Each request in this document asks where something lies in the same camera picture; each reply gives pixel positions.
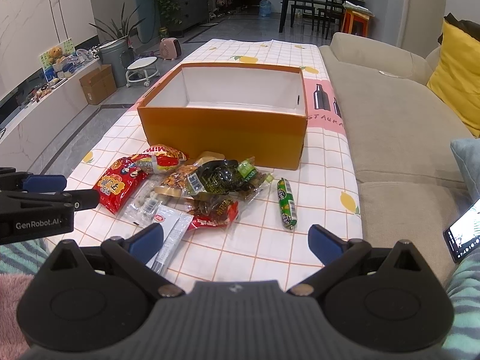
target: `blue water jug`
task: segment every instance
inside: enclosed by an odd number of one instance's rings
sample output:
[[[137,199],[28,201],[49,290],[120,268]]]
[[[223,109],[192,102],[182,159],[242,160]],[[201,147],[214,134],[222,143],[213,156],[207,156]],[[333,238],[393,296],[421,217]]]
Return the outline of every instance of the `blue water jug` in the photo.
[[[259,16],[267,17],[272,13],[272,3],[268,0],[260,1],[260,11],[258,12]]]

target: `yellow pillow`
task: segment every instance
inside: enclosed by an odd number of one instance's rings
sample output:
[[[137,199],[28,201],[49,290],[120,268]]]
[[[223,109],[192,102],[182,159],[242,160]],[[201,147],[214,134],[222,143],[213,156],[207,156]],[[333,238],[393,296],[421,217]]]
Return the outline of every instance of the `yellow pillow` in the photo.
[[[443,22],[440,62],[427,87],[480,136],[480,42]]]

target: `teddy bear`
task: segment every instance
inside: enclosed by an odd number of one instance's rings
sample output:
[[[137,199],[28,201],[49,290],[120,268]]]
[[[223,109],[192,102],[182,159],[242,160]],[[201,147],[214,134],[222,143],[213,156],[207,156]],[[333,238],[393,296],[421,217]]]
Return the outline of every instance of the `teddy bear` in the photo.
[[[53,65],[57,59],[62,57],[63,50],[60,46],[52,47],[49,51],[49,64]]]

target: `black pillow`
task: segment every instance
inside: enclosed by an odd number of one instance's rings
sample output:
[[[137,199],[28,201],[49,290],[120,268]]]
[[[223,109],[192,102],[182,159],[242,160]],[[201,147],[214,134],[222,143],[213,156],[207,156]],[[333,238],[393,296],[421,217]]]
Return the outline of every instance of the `black pillow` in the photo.
[[[453,16],[451,13],[445,16],[444,19],[448,24],[451,24],[452,26],[459,28],[463,32],[470,35],[473,39],[476,39],[477,41],[480,42],[480,24],[474,23],[473,21],[469,21],[469,20],[458,21],[457,19],[455,19],[455,16]],[[440,38],[438,38],[438,43],[442,44],[442,41],[443,41],[443,34],[440,35]]]

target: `checkered tablecloth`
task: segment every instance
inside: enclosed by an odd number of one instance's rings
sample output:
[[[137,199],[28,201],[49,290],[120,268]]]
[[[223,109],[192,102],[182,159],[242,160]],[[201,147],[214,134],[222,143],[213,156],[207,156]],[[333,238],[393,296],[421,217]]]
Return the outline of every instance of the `checkered tablecloth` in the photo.
[[[308,88],[314,90],[317,83],[322,83],[328,95],[334,96],[314,45],[211,40],[185,61],[239,61],[235,57],[240,56],[257,59],[257,63],[303,67],[305,81],[311,81]],[[241,213],[231,229],[187,232],[167,271],[168,280],[187,292],[196,280],[273,279],[286,290],[322,267],[308,248],[307,233],[312,224],[320,224],[343,239],[362,237],[358,189],[343,122],[333,111],[312,111],[310,106],[309,117],[299,169],[268,169],[275,181]],[[67,189],[92,188],[113,161],[147,147],[134,106],[93,147],[93,161],[75,168]],[[277,180],[282,177],[290,181],[297,204],[298,225],[294,231],[285,230],[280,218]],[[169,206],[182,210],[184,201],[173,199]],[[49,248],[62,238],[74,239],[80,246],[94,246],[112,236],[128,238],[140,230],[122,212],[115,216],[102,206],[77,212],[74,227],[73,233],[48,238]]]

